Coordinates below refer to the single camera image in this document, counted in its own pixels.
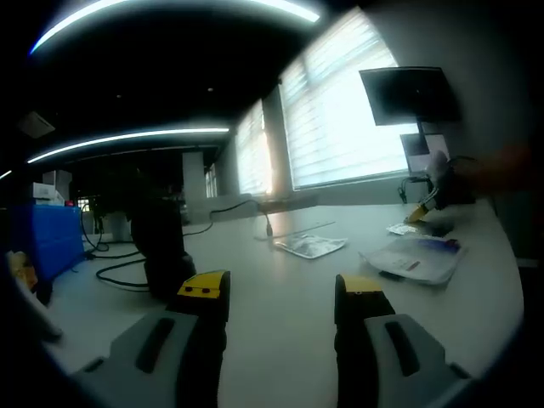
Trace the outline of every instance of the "computer monitor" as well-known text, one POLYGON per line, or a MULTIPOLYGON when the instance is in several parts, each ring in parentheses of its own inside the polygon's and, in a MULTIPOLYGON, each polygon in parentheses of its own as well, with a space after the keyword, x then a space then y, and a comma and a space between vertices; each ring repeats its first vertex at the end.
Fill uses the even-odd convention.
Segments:
POLYGON ((360 77, 378 126, 447 122, 460 117, 440 68, 380 68, 360 71, 360 77))

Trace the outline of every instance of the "white desk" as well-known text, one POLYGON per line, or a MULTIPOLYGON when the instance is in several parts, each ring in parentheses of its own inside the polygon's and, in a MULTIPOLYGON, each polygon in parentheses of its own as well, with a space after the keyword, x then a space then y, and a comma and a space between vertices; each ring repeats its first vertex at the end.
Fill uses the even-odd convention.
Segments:
MULTIPOLYGON (((385 227, 401 221, 412 208, 313 207, 270 216, 276 234, 335 221, 313 233, 347 237, 348 246, 314 261, 255 240, 264 234, 262 217, 217 223, 207 233, 185 239, 197 270, 232 272, 220 407, 336 406, 334 278, 339 273, 366 274, 358 251, 370 252, 393 240, 385 227)), ((378 279, 397 313, 411 315, 442 342, 447 361, 481 377, 522 320, 515 258, 484 201, 435 216, 454 218, 456 228, 448 236, 468 247, 449 285, 437 289, 378 279)), ((119 246, 111 252, 129 249, 119 246)), ((55 283, 51 312, 66 336, 49 349, 67 371, 80 368, 93 355, 107 355, 113 338, 161 307, 149 295, 108 287, 94 277, 95 270, 124 261, 87 262, 76 267, 78 274, 66 272, 55 283)), ((145 279, 141 264, 110 275, 145 279)))

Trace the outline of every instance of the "window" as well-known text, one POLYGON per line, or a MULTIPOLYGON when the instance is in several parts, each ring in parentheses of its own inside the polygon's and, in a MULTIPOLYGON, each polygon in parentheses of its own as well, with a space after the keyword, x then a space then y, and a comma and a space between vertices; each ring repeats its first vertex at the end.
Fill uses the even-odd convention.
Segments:
POLYGON ((206 197, 213 198, 218 196, 218 180, 215 175, 215 164, 210 166, 206 173, 206 197))
POLYGON ((82 209, 83 213, 86 213, 87 211, 91 211, 91 208, 89 207, 89 203, 88 203, 87 198, 77 199, 77 206, 82 209))
POLYGON ((272 166, 262 100, 241 121, 235 142, 240 193, 272 194, 272 166))
POLYGON ((357 8, 306 49, 281 77, 293 187, 406 170, 400 135, 377 127, 359 71, 397 66, 357 8))

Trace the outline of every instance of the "blue box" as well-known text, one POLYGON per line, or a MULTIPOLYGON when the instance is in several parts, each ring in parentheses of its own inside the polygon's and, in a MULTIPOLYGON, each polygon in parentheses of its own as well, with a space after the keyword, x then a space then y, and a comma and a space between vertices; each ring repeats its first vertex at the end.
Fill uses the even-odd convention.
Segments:
POLYGON ((50 281, 84 257, 79 207, 10 208, 11 247, 26 253, 38 279, 50 281))

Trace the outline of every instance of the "ceiling light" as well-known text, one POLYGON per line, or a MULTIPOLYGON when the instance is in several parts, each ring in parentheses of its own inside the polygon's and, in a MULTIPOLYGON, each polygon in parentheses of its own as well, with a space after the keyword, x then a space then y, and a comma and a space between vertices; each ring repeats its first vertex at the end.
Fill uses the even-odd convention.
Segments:
POLYGON ((6 173, 0 176, 0 180, 3 179, 6 176, 9 176, 11 174, 11 170, 8 170, 6 173))
POLYGON ((285 0, 248 0, 254 3, 261 3, 266 6, 274 7, 286 11, 287 13, 295 14, 298 17, 302 17, 305 20, 315 23, 320 16, 316 13, 304 8, 297 6, 296 4, 286 2, 285 0))
MULTIPOLYGON (((34 51, 36 51, 41 45, 43 45, 49 38, 57 34, 59 31, 65 29, 70 24, 75 23, 76 21, 96 11, 100 11, 101 9, 105 9, 115 4, 124 3, 127 1, 128 0, 99 0, 96 3, 90 4, 87 7, 82 8, 79 11, 76 11, 74 14, 69 15, 60 23, 55 25, 52 29, 46 32, 39 40, 37 40, 36 44, 34 44, 34 47, 32 47, 31 52, 29 54, 34 53, 34 51)), ((261 3, 266 6, 274 7, 275 9, 280 9, 287 13, 294 14, 298 17, 301 17, 305 20, 311 21, 312 23, 315 23, 320 18, 320 16, 317 15, 316 13, 304 7, 297 6, 296 4, 289 3, 285 0, 246 0, 246 1, 253 2, 253 3, 261 3)))
POLYGON ((195 128, 195 129, 174 129, 174 130, 156 130, 153 132, 141 132, 141 133, 129 133, 129 134, 122 134, 120 136, 111 136, 109 138, 102 138, 102 139, 95 139, 95 140, 89 140, 87 142, 81 142, 77 144, 71 144, 70 146, 62 147, 57 150, 51 150, 47 153, 44 153, 40 156, 36 156, 31 158, 27 163, 33 163, 37 162, 38 160, 42 160, 46 157, 57 155, 59 153, 62 153, 63 151, 67 150, 74 150, 79 149, 81 147, 90 146, 90 145, 98 145, 100 143, 107 143, 107 142, 113 142, 115 140, 123 140, 123 139, 135 139, 135 138, 146 138, 148 136, 160 136, 165 134, 191 134, 191 133, 227 133, 229 131, 226 127, 204 127, 204 128, 195 128))

